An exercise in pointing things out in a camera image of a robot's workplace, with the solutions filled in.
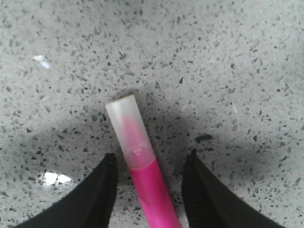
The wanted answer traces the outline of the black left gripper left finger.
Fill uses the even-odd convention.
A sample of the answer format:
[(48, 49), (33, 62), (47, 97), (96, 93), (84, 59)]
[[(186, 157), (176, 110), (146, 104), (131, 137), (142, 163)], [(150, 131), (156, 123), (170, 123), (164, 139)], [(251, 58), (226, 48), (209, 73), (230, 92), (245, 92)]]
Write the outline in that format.
[(63, 199), (18, 228), (107, 228), (117, 194), (118, 168), (113, 153)]

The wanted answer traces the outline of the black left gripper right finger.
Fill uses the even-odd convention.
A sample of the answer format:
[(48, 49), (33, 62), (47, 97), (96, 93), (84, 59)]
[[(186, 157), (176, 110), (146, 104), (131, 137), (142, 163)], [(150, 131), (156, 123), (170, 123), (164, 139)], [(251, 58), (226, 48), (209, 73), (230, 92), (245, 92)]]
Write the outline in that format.
[(279, 228), (231, 192), (198, 158), (187, 156), (181, 184), (191, 228)]

